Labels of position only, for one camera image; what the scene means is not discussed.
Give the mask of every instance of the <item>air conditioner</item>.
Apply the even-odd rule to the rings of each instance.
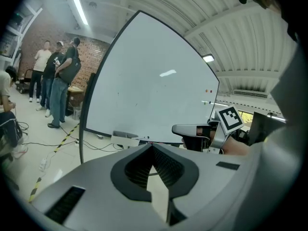
[[[252,98],[261,98],[261,99],[268,98],[267,93],[261,91],[253,91],[253,90],[234,90],[233,94],[245,97],[252,97]]]

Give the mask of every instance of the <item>red brick wall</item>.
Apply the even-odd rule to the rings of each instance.
[[[33,22],[23,39],[23,44],[21,47],[23,57],[20,62],[18,76],[20,77],[24,74],[27,69],[33,68],[35,63],[34,57],[38,50],[43,48],[46,40],[51,42],[51,52],[54,51],[56,42],[63,41],[64,48],[62,52],[65,53],[69,46],[68,43],[70,40],[77,36],[80,38],[78,52],[81,61],[81,70],[75,77],[72,85],[85,90],[87,87],[86,81],[89,79],[91,73],[96,73],[103,56],[109,48],[109,44],[93,38],[67,34],[60,29],[59,25],[56,24],[55,21],[56,20],[54,20],[53,17],[43,9],[43,11]],[[83,95],[77,96],[78,103],[81,101],[80,97],[83,97]]]

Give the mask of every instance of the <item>yellow and black tape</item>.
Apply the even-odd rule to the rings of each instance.
[[[75,131],[75,129],[79,126],[79,123],[68,133],[68,135],[62,140],[62,142],[58,145],[58,147],[54,150],[55,153],[61,148],[61,146],[64,144],[64,142],[68,139],[68,137]],[[39,188],[39,184],[42,181],[42,178],[39,177],[37,182],[35,183],[35,186],[30,194],[29,203],[31,203],[34,199],[35,193],[37,192]]]

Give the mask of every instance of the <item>black slot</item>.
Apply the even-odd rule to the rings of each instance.
[[[46,213],[46,216],[59,224],[63,224],[85,192],[79,187],[71,187],[63,197]]]
[[[239,164],[231,164],[231,163],[226,163],[226,162],[219,162],[216,164],[216,166],[225,167],[225,168],[232,169],[232,170],[237,170],[240,167]]]

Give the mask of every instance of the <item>man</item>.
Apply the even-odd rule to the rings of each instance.
[[[51,56],[51,52],[49,51],[49,48],[50,48],[50,41],[47,40],[44,43],[44,49],[39,50],[35,56],[36,62],[33,68],[32,77],[30,81],[30,87],[29,87],[29,102],[32,102],[34,84],[36,83],[37,84],[37,103],[39,103],[42,73],[44,72],[46,63]]]
[[[13,147],[13,156],[19,158],[27,151],[27,147],[22,145],[23,133],[11,111],[16,104],[9,100],[10,88],[16,79],[17,71],[12,66],[0,71],[0,105],[3,106],[3,110],[0,111],[0,149],[4,147],[2,137],[5,135],[9,145]]]
[[[64,46],[62,41],[57,42],[55,52],[50,56],[47,61],[45,70],[43,72],[42,81],[42,99],[40,101],[40,106],[36,108],[37,111],[45,109],[46,104],[46,114],[45,117],[50,116],[50,94],[51,87],[56,72],[56,61],[61,62],[64,55],[61,53],[61,49]]]
[[[65,56],[63,58],[62,64],[58,67],[58,64],[56,63],[56,69],[55,72],[55,79],[52,84],[52,90],[51,90],[51,114],[53,116],[53,121],[48,124],[49,128],[59,128],[60,122],[65,122],[65,99],[66,99],[66,93],[67,89],[70,85],[70,83],[65,82],[63,79],[61,79],[61,71],[63,71],[67,67],[76,67],[75,65],[71,65],[73,62],[73,59],[78,58],[78,50],[77,47],[80,43],[79,38],[73,38],[70,42],[70,47],[67,49]]]

